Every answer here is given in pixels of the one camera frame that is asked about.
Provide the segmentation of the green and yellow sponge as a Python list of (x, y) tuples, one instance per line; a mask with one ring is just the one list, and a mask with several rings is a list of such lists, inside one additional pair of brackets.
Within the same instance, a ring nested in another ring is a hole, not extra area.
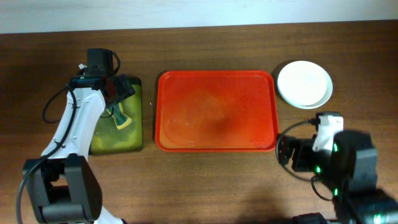
[(130, 118), (123, 110), (122, 103), (118, 103), (106, 109), (111, 117), (113, 117), (115, 125), (118, 129), (124, 129), (132, 123)]

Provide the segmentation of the white plate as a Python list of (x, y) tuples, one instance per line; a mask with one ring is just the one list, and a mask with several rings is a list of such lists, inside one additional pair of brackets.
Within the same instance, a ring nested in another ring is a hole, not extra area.
[(321, 66), (304, 60), (285, 65), (277, 76), (277, 89), (294, 106), (310, 107), (326, 95), (330, 76)]

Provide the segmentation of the light green plate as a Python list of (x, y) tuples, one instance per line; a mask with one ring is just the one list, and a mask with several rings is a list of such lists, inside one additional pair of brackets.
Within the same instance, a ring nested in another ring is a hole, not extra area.
[(333, 93), (333, 82), (329, 75), (279, 75), (277, 89), (288, 104), (312, 110), (323, 106)]

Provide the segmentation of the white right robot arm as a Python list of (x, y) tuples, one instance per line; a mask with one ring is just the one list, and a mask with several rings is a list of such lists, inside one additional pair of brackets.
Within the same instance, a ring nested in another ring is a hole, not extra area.
[(378, 153), (368, 133), (345, 130), (334, 135), (330, 151), (312, 151), (312, 139), (281, 136), (279, 162), (292, 160), (296, 172), (312, 172), (321, 182), (342, 223), (397, 223), (397, 200), (377, 187)]

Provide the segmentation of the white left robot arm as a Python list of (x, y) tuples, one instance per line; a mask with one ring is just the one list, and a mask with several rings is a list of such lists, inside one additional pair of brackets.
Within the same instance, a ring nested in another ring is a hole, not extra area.
[(88, 49), (87, 64), (65, 85), (67, 104), (58, 128), (38, 159), (28, 159), (16, 198), (22, 223), (23, 190), (29, 194), (39, 223), (124, 223), (103, 207), (101, 187), (88, 164), (95, 127), (107, 111), (117, 128), (132, 119), (121, 102), (135, 93), (121, 61), (108, 49)]

